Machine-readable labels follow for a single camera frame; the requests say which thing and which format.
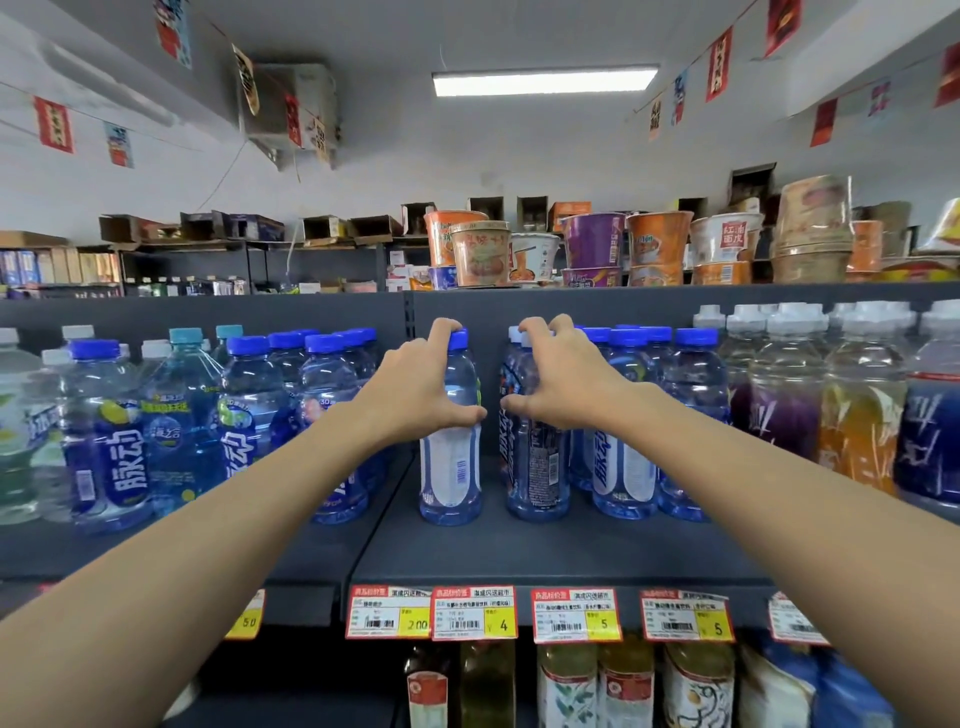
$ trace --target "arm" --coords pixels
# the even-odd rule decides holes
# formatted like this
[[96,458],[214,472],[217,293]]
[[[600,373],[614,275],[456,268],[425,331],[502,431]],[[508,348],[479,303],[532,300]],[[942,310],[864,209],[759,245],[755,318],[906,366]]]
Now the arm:
[[352,402],[0,622],[3,724],[157,725],[357,464],[391,443],[483,418],[483,408],[444,393],[456,328],[438,319],[429,341],[388,352]]
[[567,316],[555,337],[541,319],[524,325],[540,388],[505,406],[597,427],[649,457],[899,711],[917,725],[955,721],[960,529],[627,381]]

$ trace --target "yellow price label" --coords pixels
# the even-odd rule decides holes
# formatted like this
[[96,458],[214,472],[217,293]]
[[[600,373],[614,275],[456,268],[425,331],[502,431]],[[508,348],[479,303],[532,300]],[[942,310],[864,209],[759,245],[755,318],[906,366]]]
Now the yellow price label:
[[398,637],[430,637],[430,607],[400,607]]
[[587,620],[587,639],[591,642],[620,642],[623,632],[620,630],[620,620],[616,618],[613,609],[597,612],[584,612]]
[[697,632],[705,642],[733,642],[733,630],[730,627],[730,617],[725,609],[695,610]]
[[516,610],[488,607],[483,611],[483,635],[488,640],[516,639]]
[[267,598],[267,590],[260,589],[251,599],[247,609],[233,623],[230,631],[227,632],[225,640],[252,640],[260,632],[260,625],[263,623],[263,605]]

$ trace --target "red paper flag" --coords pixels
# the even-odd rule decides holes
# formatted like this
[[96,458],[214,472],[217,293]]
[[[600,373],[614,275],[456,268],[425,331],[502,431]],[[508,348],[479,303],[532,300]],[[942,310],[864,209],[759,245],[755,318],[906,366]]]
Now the red paper flag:
[[770,0],[767,8],[767,52],[769,58],[800,30],[803,0]]
[[34,97],[36,123],[40,127],[40,143],[73,154],[73,134],[70,133],[70,116],[65,106]]
[[960,43],[954,43],[944,52],[944,70],[940,74],[935,109],[960,99]]
[[710,71],[707,75],[707,103],[727,90],[730,78],[730,53],[733,49],[733,25],[710,46]]
[[830,99],[817,107],[817,118],[813,122],[813,138],[810,139],[811,147],[819,147],[826,144],[833,137],[833,122],[837,117],[837,100]]

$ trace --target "plastic bottle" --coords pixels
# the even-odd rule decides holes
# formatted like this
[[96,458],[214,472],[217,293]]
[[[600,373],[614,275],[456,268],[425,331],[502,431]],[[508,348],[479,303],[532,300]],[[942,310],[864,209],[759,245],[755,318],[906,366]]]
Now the plastic bottle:
[[[677,350],[663,365],[663,391],[687,407],[722,423],[730,422],[727,368],[717,355],[715,328],[678,328]],[[685,521],[708,521],[707,514],[663,472],[660,510]]]
[[858,303],[844,316],[844,343],[827,357],[820,416],[820,464],[891,496],[906,398],[901,320],[897,310],[875,302]]
[[960,300],[924,314],[930,340],[907,379],[894,481],[904,499],[960,517]]
[[[520,346],[516,392],[532,395],[540,375],[529,334],[524,332]],[[514,481],[507,493],[507,508],[525,521],[562,518],[570,508],[563,432],[547,423],[517,417],[514,442]]]
[[[450,334],[444,388],[456,404],[477,403],[477,373],[468,334]],[[436,525],[463,525],[480,515],[480,425],[448,427],[420,440],[420,514]]]
[[[660,383],[660,368],[643,347],[642,328],[618,328],[611,333],[610,363],[628,381]],[[629,521],[657,511],[657,466],[626,443],[596,430],[593,443],[593,505],[608,516]]]
[[217,348],[213,350],[213,359],[224,369],[230,359],[227,351],[227,340],[237,336],[243,336],[243,327],[239,324],[220,324],[216,329]]
[[[307,429],[334,404],[350,401],[360,391],[356,373],[344,358],[346,343],[339,334],[312,334],[306,337],[310,354],[300,370],[300,427]],[[313,516],[315,523],[346,523],[359,518],[370,499],[367,486],[357,472],[333,491]]]
[[267,337],[229,338],[227,351],[231,359],[223,375],[217,416],[225,477],[230,477],[281,448],[294,432],[290,396],[280,370],[268,361]]
[[171,354],[141,386],[154,510],[168,516],[223,482],[217,401],[223,370],[199,328],[171,328]]
[[806,303],[781,303],[767,321],[770,343],[750,365],[751,434],[813,461],[827,373],[813,343],[821,325]]
[[0,525],[39,518],[30,461],[49,429],[27,391],[40,358],[19,341],[15,328],[0,328]]
[[[584,334],[596,346],[604,358],[610,358],[609,328],[581,327]],[[582,491],[593,493],[593,439],[592,429],[570,430],[569,437],[569,478],[570,485]]]
[[59,407],[74,523],[88,534],[129,528],[154,514],[136,373],[116,341],[75,340],[70,352]]
[[893,706],[867,678],[835,652],[825,662],[812,728],[894,728]]

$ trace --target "hand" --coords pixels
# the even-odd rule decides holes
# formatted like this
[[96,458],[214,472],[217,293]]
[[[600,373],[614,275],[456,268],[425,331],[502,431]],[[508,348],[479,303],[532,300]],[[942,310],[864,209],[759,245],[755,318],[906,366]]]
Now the hand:
[[501,405],[508,412],[561,429],[597,427],[604,410],[612,408],[628,382],[588,339],[573,327],[565,313],[550,322],[524,319],[540,373],[537,391],[530,396],[508,395]]
[[380,368],[353,399],[370,414],[381,447],[418,440],[445,427],[473,427],[487,416],[479,405],[454,404],[446,395],[446,347],[461,328],[436,319],[430,337],[414,339],[386,353]]

